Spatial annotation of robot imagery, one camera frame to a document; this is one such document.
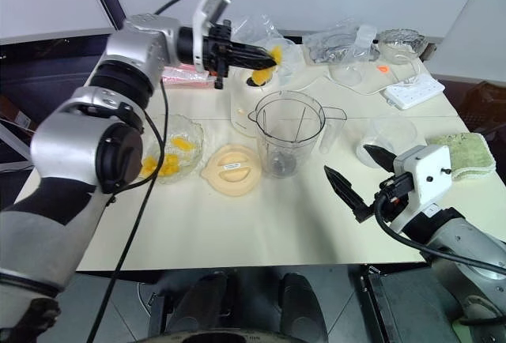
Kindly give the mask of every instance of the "white power strip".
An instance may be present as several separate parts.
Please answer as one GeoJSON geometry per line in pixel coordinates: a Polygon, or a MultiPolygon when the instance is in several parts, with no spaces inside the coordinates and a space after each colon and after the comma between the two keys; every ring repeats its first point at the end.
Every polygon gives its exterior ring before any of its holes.
{"type": "Polygon", "coordinates": [[[385,97],[401,110],[416,106],[437,96],[444,90],[444,85],[430,74],[421,73],[398,84],[387,86],[385,97]]]}

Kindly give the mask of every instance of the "label on lid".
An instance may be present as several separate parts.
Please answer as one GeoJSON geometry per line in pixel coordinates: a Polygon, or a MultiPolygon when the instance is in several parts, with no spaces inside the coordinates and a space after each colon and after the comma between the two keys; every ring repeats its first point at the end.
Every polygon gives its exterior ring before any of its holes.
{"type": "Polygon", "coordinates": [[[240,163],[230,163],[223,166],[223,169],[225,169],[226,171],[237,168],[240,168],[240,163]]]}

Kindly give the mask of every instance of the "white table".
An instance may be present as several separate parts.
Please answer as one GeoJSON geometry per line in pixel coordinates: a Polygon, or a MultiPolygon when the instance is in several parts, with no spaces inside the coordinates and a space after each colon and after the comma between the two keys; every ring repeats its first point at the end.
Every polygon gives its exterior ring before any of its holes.
{"type": "MultiPolygon", "coordinates": [[[[375,76],[368,85],[386,84],[375,76]]],[[[421,256],[388,237],[372,219],[358,224],[349,208],[334,194],[323,165],[340,171],[368,203],[380,181],[389,175],[364,166],[355,147],[368,119],[378,115],[403,115],[418,129],[418,142],[438,134],[467,131],[444,95],[398,111],[380,94],[357,95],[325,79],[324,69],[309,67],[295,78],[291,89],[312,84],[305,92],[324,106],[339,106],[349,120],[327,155],[318,149],[300,172],[288,179],[262,177],[249,194],[231,198],[217,193],[199,172],[209,157],[228,143],[255,149],[255,139],[236,132],[229,122],[228,91],[171,89],[171,114],[182,114],[202,124],[205,131],[203,158],[197,169],[174,184],[156,185],[130,249],[124,270],[159,270],[215,266],[272,266],[373,262],[416,262],[421,256]]],[[[412,75],[410,66],[396,67],[398,77],[412,75]]],[[[149,105],[151,115],[163,112],[161,95],[149,105]]],[[[19,199],[39,182],[34,171],[19,199]]],[[[112,270],[130,233],[146,186],[118,196],[109,206],[79,270],[112,270]]],[[[454,183],[442,207],[454,206],[471,223],[497,238],[506,239],[506,187],[496,173],[484,179],[454,183]]]]}

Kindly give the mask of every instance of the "clear plastic pitcher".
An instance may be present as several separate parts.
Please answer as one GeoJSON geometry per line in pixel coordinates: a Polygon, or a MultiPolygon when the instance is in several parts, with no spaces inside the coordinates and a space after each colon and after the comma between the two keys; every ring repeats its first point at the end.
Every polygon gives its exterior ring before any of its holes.
{"type": "Polygon", "coordinates": [[[248,117],[256,123],[260,160],[267,174],[285,178],[297,172],[325,127],[324,109],[334,115],[321,143],[329,149],[346,120],[343,110],[322,107],[301,92],[272,92],[259,101],[248,117]]]}

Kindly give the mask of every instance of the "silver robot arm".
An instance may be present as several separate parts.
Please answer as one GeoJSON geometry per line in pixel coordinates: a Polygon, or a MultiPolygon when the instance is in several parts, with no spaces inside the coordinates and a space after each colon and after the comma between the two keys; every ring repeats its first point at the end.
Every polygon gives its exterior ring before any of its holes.
{"type": "Polygon", "coordinates": [[[197,32],[157,15],[125,20],[88,85],[40,125],[31,144],[39,187],[0,213],[1,341],[32,341],[55,323],[54,297],[68,285],[108,200],[138,176],[144,110],[164,67],[197,60],[220,88],[229,65],[275,65],[262,48],[231,42],[229,23],[215,24],[229,2],[201,0],[197,32]]]}
{"type": "Polygon", "coordinates": [[[457,210],[441,209],[435,203],[451,187],[448,147],[420,145],[400,156],[374,145],[364,147],[378,165],[395,175],[379,185],[375,201],[366,206],[348,180],[325,167],[336,194],[357,221],[375,214],[388,235],[421,252],[439,282],[460,303],[462,323],[470,327],[475,342],[505,343],[506,244],[474,227],[457,210]],[[455,255],[464,260],[456,262],[455,255]],[[467,259],[479,263],[471,265],[467,259]]]}

